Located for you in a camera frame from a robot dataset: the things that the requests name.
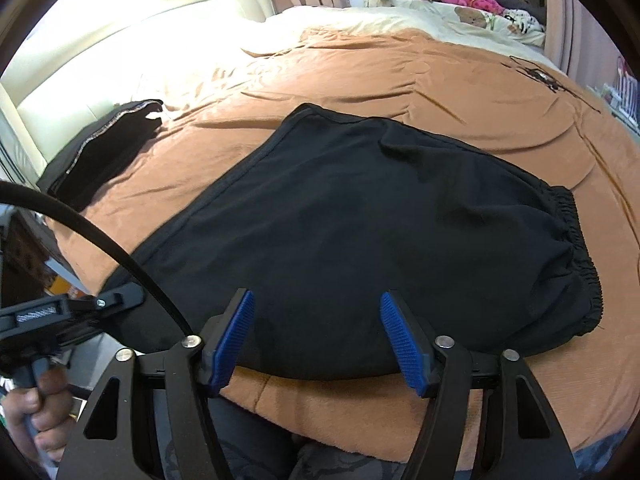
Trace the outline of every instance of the person's leg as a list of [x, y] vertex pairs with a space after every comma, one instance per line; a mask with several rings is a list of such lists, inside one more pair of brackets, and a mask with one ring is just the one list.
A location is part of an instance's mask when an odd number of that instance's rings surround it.
[[[154, 402], [164, 475], [166, 480], [180, 480], [164, 392], [156, 393]], [[289, 478], [296, 464], [296, 447], [288, 431], [222, 397], [209, 399], [208, 404], [220, 446], [235, 480]]]
[[[311, 441], [300, 449], [289, 480], [400, 480], [405, 466]], [[470, 475], [458, 471], [454, 480], [468, 480]]]

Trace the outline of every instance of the finger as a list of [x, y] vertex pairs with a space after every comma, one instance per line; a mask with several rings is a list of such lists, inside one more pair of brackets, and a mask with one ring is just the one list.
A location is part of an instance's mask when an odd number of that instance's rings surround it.
[[42, 409], [31, 417], [33, 427], [38, 431], [55, 428], [66, 420], [74, 406], [74, 398], [67, 390], [45, 397]]
[[66, 373], [62, 367], [44, 372], [38, 379], [38, 388], [44, 396], [58, 394], [66, 388]]
[[54, 451], [49, 451], [47, 454], [49, 458], [53, 460], [53, 462], [62, 462], [62, 455], [65, 453], [65, 448], [56, 449]]
[[35, 438], [36, 446], [43, 451], [56, 451], [64, 448], [68, 444], [75, 426], [75, 420], [68, 416], [62, 424], [37, 434]]
[[24, 424], [25, 413], [35, 412], [40, 407], [38, 391], [14, 390], [2, 399], [6, 428], [20, 452], [30, 460], [38, 461], [38, 450], [33, 444], [31, 435]]
[[31, 390], [17, 388], [2, 399], [4, 418], [9, 425], [20, 426], [23, 424], [24, 415], [37, 412], [41, 404], [40, 394], [36, 388]]

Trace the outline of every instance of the screw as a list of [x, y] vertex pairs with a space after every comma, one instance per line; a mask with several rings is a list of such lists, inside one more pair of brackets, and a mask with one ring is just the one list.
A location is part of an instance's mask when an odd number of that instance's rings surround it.
[[196, 348], [200, 343], [202, 343], [202, 339], [196, 335], [188, 335], [182, 340], [182, 346], [185, 348]]
[[128, 361], [134, 356], [134, 352], [131, 348], [121, 348], [116, 352], [116, 359], [120, 362]]
[[436, 338], [436, 345], [438, 345], [440, 348], [451, 348], [453, 345], [455, 345], [455, 341], [453, 341], [452, 337], [449, 337], [448, 335], [439, 335]]
[[517, 361], [520, 358], [520, 354], [511, 349], [502, 352], [502, 356], [507, 359], [507, 361]]

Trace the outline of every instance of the black wire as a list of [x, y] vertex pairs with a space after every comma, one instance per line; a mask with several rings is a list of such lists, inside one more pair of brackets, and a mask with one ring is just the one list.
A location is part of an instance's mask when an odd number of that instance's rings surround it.
[[75, 384], [68, 384], [66, 389], [69, 390], [69, 393], [76, 399], [89, 400], [89, 396], [91, 395], [91, 390], [83, 388], [82, 386], [76, 386]]
[[129, 256], [129, 253], [68, 205], [44, 193], [19, 184], [12, 184], [11, 182], [0, 182], [0, 203], [23, 207], [43, 214], [89, 240], [93, 245], [113, 258], [121, 267], [129, 271], [138, 280], [138, 283], [156, 298], [156, 301], [172, 317], [184, 335], [193, 334], [189, 323], [184, 319], [184, 316], [173, 301], [169, 299], [142, 267]]

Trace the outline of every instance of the black metal bracket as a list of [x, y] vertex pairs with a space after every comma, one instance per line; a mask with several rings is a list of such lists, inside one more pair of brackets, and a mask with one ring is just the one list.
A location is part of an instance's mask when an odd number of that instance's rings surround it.
[[[451, 480], [465, 431], [469, 391], [483, 390], [482, 418], [472, 480], [578, 480], [574, 457], [540, 384], [520, 355], [470, 352], [450, 336], [436, 336], [389, 292], [400, 326], [425, 368], [423, 397], [431, 398], [402, 480]], [[415, 367], [404, 370], [405, 378]]]
[[[181, 477], [232, 480], [206, 402], [217, 394], [210, 387], [212, 376], [219, 385], [220, 377], [228, 381], [246, 328], [253, 322], [252, 308], [251, 292], [239, 289], [225, 312], [211, 318], [200, 336], [188, 336], [166, 351], [143, 356], [129, 348], [119, 350], [79, 418], [58, 480], [163, 478], [154, 390], [166, 393]], [[244, 324], [238, 322], [240, 315]], [[230, 340], [233, 344], [225, 345]]]

